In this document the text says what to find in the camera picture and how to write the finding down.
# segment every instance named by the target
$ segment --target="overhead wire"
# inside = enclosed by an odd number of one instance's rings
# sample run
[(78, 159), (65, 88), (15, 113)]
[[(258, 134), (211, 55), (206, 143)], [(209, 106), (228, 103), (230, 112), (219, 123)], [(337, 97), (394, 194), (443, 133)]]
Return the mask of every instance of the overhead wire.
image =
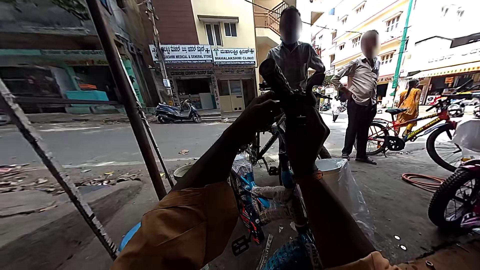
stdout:
[[(262, 9), (264, 9), (264, 10), (268, 10), (268, 11), (270, 11), (270, 12), (273, 12), (273, 13), (276, 13), (276, 14), (279, 14), (279, 15), (280, 15), (280, 13), (275, 12), (275, 11), (269, 9), (269, 8), (264, 7), (264, 6), (261, 6), (261, 5), (259, 5), (259, 4), (256, 4), (256, 3), (252, 2), (252, 1), (249, 1), (249, 0), (244, 0), (244, 1), (250, 3), (250, 4), (254, 5), (254, 6), (257, 6), (257, 7), (259, 7), (259, 8), (262, 8)], [(304, 24), (310, 25), (310, 26), (316, 26), (316, 27), (320, 27), (320, 28), (323, 28), (323, 29), (330, 29), (330, 30), (338, 31), (337, 29), (333, 29), (333, 28), (326, 27), (326, 26), (312, 25), (311, 23), (304, 22), (304, 21), (301, 21), (301, 22), (304, 23)], [(348, 33), (361, 33), (361, 34), (364, 33), (364, 32), (357, 32), (357, 31), (345, 31), (345, 32), (348, 32)]]

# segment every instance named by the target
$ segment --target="black trousers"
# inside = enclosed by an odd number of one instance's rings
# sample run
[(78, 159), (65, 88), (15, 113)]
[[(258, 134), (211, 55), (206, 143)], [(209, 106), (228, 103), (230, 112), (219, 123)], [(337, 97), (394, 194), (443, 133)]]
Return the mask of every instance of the black trousers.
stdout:
[(352, 98), (347, 104), (348, 127), (345, 133), (345, 143), (342, 149), (342, 155), (352, 153), (353, 143), (357, 140), (357, 158), (367, 157), (368, 130), (375, 115), (377, 114), (377, 104), (363, 106), (357, 104)]

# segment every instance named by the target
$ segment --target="street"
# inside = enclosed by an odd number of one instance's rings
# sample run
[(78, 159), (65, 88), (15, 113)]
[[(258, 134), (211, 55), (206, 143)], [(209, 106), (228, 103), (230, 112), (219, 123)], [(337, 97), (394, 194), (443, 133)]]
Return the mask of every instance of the street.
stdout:
[[(336, 123), (332, 122), (329, 112), (321, 116), (331, 129), (325, 146), (332, 156), (338, 157), (341, 154), (348, 124), (346, 112), (340, 115)], [(390, 115), (381, 113), (377, 117), (386, 119)], [(418, 127), (429, 121), (420, 122)], [(195, 162), (229, 125), (229, 123), (152, 123), (151, 127), (166, 166), (172, 173), (180, 166)], [(36, 125), (36, 128), (53, 155), (65, 166), (67, 173), (76, 183), (102, 175), (102, 180), (108, 179), (108, 176), (104, 175), (113, 172), (115, 176), (124, 173), (139, 175), (142, 181), (141, 189), (138, 185), (132, 185), (137, 181), (128, 181), (126, 187), (116, 186), (117, 189), (123, 189), (116, 191), (114, 197), (107, 196), (92, 201), (94, 211), (100, 212), (101, 221), (107, 232), (118, 244), (125, 233), (140, 220), (142, 214), (156, 204), (156, 196), (130, 126), (127, 123), (59, 123), (40, 124)], [(269, 137), (268, 133), (261, 135), (261, 143), (264, 144)], [(447, 243), (462, 243), (471, 239), (469, 235), (437, 230), (427, 217), (431, 193), (401, 180), (401, 174), (405, 172), (438, 177), (450, 175), (450, 172), (436, 165), (424, 151), (425, 140), (426, 137), (420, 137), (415, 142), (408, 142), (401, 152), (389, 151), (387, 157), (383, 155), (373, 157), (378, 162), (376, 166), (350, 161), (351, 171), (365, 198), (375, 227), (373, 238), (370, 240), (392, 263), (409, 261)], [(34, 168), (33, 171), (26, 173), (27, 177), (23, 183), (35, 181), (38, 177), (51, 179), (48, 171), (35, 170), (41, 167), (41, 163), (13, 125), (0, 128), (0, 147), (2, 149), (1, 164), (30, 163), (27, 167)], [(187, 155), (178, 153), (183, 149), (189, 151)], [(277, 154), (278, 142), (275, 142), (266, 153), (267, 157), (273, 159), (272, 165), (276, 165)], [(255, 181), (263, 186), (276, 185), (278, 177), (269, 176), (264, 166), (257, 165)], [(165, 179), (164, 184), (167, 191), (170, 190)], [(106, 194), (107, 189), (113, 187), (115, 186), (96, 190), (98, 188), (82, 186), (81, 190), (87, 198), (97, 198), (100, 196), (97, 195), (98, 192), (103, 191)], [(37, 189), (36, 192), (44, 194), (42, 190), (44, 189)], [(39, 265), (40, 269), (107, 269), (111, 259), (87, 226), (83, 225), (84, 221), (80, 217), (74, 220), (56, 217), (62, 207), (59, 202), (63, 204), (68, 202), (65, 194), (49, 196), (47, 201), (56, 200), (56, 204), (60, 206), (41, 213), (9, 214), (0, 218), (4, 228), (9, 228), (0, 230), (0, 234), (4, 235), (4, 239), (0, 242), (0, 257), (7, 263), (6, 269), (26, 269), (27, 265), (32, 264)], [(108, 202), (113, 201), (115, 203), (110, 206)], [(28, 226), (13, 228), (14, 224), (19, 222)], [(38, 227), (37, 230), (30, 228), (35, 226)], [(66, 233), (68, 241), (62, 240), (66, 235), (58, 233), (58, 230), (65, 227), (72, 228)], [(272, 222), (264, 227), (264, 232), (266, 236), (268, 234), (274, 236), (270, 254), (290, 237), (296, 237), (296, 232), (290, 228), (287, 221)], [(250, 245), (250, 249), (238, 257), (233, 256), (231, 252), (231, 241), (245, 234), (248, 235), (246, 228), (239, 221), (225, 252), (210, 262), (207, 269), (254, 269), (260, 259), (264, 243)], [(401, 241), (396, 240), (394, 235), (399, 236)], [(402, 250), (400, 245), (404, 245), (407, 249)], [(42, 248), (46, 246), (49, 247), (50, 253), (56, 254), (55, 257), (43, 254)]]

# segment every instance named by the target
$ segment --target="plastic wrapping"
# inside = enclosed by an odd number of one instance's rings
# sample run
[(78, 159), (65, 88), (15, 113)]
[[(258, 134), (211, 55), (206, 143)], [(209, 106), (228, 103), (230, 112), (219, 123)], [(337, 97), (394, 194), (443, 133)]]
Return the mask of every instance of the plastic wrapping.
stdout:
[(323, 180), (327, 183), (340, 202), (352, 215), (357, 225), (371, 242), (374, 242), (375, 227), (363, 195), (353, 178), (346, 159), (333, 158), (317, 160), (318, 169), (324, 173)]
[(480, 119), (460, 122), (452, 138), (452, 142), (462, 147), (462, 155), (467, 159), (480, 158)]

